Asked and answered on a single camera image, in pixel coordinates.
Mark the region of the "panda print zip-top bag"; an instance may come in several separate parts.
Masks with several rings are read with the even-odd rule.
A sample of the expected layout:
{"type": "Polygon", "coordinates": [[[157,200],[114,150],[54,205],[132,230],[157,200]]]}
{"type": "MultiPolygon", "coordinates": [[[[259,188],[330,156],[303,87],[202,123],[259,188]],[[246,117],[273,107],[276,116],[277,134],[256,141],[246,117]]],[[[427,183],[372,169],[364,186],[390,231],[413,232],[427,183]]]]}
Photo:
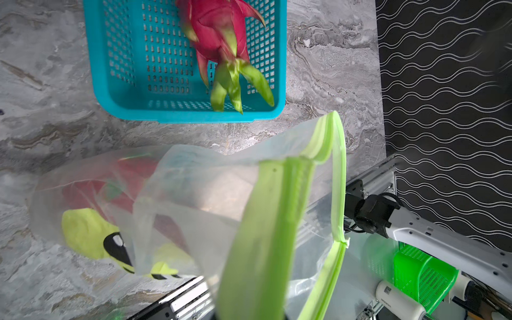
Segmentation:
{"type": "MultiPolygon", "coordinates": [[[[93,260],[162,280],[201,276],[216,319],[290,319],[293,303],[300,319],[324,318],[349,247],[337,112],[231,155],[193,145],[101,155],[144,153],[162,158],[133,204],[126,252],[93,260]]],[[[57,185],[64,169],[84,160],[43,175],[29,202],[34,232],[66,247],[57,185]]]]}

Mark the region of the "pink dragon fruit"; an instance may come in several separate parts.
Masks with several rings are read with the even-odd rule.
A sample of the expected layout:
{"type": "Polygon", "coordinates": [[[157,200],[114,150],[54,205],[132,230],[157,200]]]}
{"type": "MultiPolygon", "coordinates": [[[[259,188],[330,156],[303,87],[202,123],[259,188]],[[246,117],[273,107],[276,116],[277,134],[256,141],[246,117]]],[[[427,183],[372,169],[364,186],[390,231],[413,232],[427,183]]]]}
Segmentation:
{"type": "Polygon", "coordinates": [[[101,155],[61,173],[65,209],[61,218],[68,247],[92,259],[122,260],[133,229],[133,204],[162,156],[101,155]]]}
{"type": "Polygon", "coordinates": [[[273,93],[265,76],[249,60],[245,19],[255,18],[266,26],[262,14],[245,1],[176,1],[181,30],[196,50],[199,74],[210,90],[214,111],[224,110],[229,97],[243,113],[242,75],[270,106],[273,93]]]}

